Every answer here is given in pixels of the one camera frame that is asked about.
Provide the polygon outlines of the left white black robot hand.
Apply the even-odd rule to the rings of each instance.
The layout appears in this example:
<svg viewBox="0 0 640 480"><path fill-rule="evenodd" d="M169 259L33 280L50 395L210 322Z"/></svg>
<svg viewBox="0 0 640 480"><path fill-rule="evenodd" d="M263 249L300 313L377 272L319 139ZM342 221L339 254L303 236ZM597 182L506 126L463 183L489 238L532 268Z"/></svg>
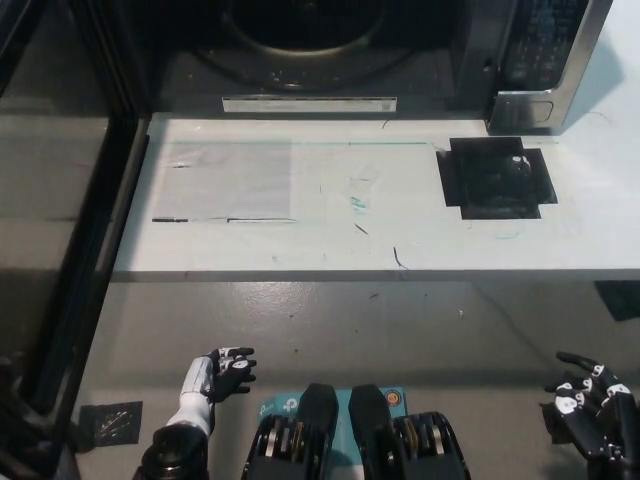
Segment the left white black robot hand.
<svg viewBox="0 0 640 480"><path fill-rule="evenodd" d="M257 361L249 347L223 347L195 358L185 376L181 394L198 394L210 403L221 403L234 394L246 394L256 380Z"/></svg>

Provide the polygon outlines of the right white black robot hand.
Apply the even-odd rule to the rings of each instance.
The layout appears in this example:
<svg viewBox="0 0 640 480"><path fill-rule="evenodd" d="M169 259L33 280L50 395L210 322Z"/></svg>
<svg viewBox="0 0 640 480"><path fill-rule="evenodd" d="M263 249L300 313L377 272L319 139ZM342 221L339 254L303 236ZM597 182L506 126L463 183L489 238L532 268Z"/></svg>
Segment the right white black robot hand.
<svg viewBox="0 0 640 480"><path fill-rule="evenodd" d="M566 371L545 388L553 398L540 408L552 441L574 445L589 462L637 468L639 406L630 388L599 361L564 351L556 358L586 375Z"/></svg>

